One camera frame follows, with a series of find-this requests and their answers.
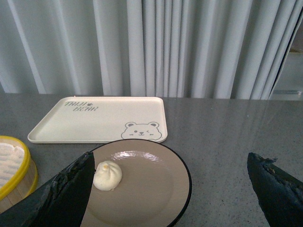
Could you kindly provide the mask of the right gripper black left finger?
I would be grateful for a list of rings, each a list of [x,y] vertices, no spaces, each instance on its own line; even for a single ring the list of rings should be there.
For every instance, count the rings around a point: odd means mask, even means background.
[[[95,173],[86,152],[35,192],[0,215],[2,227],[79,227]]]

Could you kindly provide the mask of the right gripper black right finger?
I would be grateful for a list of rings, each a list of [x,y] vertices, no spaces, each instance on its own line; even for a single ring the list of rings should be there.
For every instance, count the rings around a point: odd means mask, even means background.
[[[248,154],[248,174],[258,203],[271,227],[301,227],[303,183],[274,162],[256,153]]]

